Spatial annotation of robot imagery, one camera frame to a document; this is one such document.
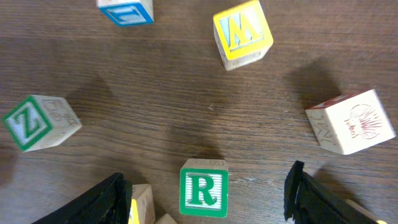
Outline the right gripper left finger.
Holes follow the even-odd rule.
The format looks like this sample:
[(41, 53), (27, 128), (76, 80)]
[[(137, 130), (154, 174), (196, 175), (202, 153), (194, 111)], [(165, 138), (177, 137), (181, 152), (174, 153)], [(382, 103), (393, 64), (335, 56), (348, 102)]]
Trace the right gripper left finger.
[(115, 172), (34, 224), (127, 224), (132, 182)]

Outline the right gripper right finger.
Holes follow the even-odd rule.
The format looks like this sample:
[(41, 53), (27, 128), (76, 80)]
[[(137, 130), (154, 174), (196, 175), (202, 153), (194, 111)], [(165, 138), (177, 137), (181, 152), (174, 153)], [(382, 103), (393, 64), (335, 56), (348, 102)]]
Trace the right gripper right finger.
[(284, 184), (284, 218), (295, 224), (377, 224), (303, 171), (295, 161)]

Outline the green block letter R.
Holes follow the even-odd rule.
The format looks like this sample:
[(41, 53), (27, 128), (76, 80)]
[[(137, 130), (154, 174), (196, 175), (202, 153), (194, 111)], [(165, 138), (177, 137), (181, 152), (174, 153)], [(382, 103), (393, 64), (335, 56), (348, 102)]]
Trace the green block letter R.
[(226, 218), (229, 172), (222, 159), (190, 158), (180, 169), (179, 211), (182, 215)]

